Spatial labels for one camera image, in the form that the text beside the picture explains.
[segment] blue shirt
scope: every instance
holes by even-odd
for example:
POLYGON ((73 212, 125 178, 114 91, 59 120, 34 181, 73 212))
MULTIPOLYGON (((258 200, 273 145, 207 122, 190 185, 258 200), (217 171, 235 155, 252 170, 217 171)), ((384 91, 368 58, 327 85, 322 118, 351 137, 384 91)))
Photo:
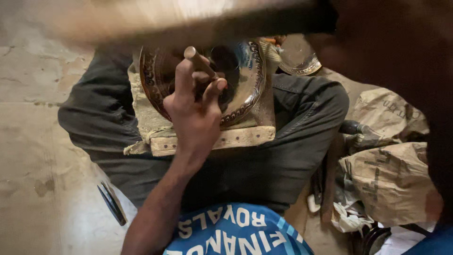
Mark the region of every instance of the blue shirt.
POLYGON ((265 206, 229 203, 180 217, 164 255, 313 255, 302 236, 265 206))

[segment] engraved pattern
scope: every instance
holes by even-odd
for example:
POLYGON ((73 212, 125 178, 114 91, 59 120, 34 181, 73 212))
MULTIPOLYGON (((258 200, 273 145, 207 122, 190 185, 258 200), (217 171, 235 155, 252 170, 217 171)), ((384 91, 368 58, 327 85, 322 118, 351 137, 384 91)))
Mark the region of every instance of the engraved pattern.
MULTIPOLYGON (((253 83, 253 92, 238 109, 222 115, 221 125, 232 124, 243 118, 253 108, 264 90, 266 70, 265 60, 262 58, 260 46, 258 43, 251 41, 247 44, 239 43, 238 48, 247 50, 245 49, 247 46, 248 51, 251 53, 249 69, 256 66, 256 79, 253 83)), ((171 121, 170 116, 163 106, 164 98, 170 94, 169 81, 165 81, 163 74, 159 72, 159 67, 164 64, 163 61, 165 59, 165 51, 143 47, 140 53, 140 78, 148 100, 162 116, 171 121)))

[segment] black tool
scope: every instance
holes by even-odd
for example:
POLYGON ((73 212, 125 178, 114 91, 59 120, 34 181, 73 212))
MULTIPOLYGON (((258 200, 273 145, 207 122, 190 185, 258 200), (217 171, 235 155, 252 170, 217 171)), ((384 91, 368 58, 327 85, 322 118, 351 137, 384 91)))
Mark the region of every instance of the black tool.
POLYGON ((102 191, 99 185, 97 185, 97 189, 101 193, 102 198, 106 202, 110 212, 112 212, 116 221, 120 224, 120 226, 124 226, 126 224, 126 219, 124 218, 123 213, 121 212, 120 208, 118 207, 118 204, 115 202, 115 199, 113 198, 112 194, 109 192, 103 181, 101 182, 101 184, 104 187, 106 194, 102 191))

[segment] tool handle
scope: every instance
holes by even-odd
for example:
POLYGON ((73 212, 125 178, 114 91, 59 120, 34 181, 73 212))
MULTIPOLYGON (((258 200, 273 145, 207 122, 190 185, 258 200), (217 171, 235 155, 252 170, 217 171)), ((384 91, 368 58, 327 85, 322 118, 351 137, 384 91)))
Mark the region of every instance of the tool handle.
POLYGON ((193 65, 196 69, 201 69, 203 72, 209 75, 211 79, 218 79, 219 76, 216 72, 208 65, 206 62, 203 61, 200 53, 197 52, 197 49, 193 46, 189 46, 184 51, 184 57, 190 61, 192 61, 193 65))

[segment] paper bag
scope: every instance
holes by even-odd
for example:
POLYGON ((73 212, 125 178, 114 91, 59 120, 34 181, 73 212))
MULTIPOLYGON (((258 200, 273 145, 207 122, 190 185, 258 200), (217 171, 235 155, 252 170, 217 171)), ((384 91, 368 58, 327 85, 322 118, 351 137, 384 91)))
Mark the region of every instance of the paper bag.
POLYGON ((403 142, 425 142, 429 133, 422 112, 386 88, 362 92, 352 119, 368 125, 371 130, 347 137, 350 154, 403 142))
POLYGON ((340 159, 365 211, 386 226, 436 221, 442 198, 428 176, 425 142, 407 142, 340 159))

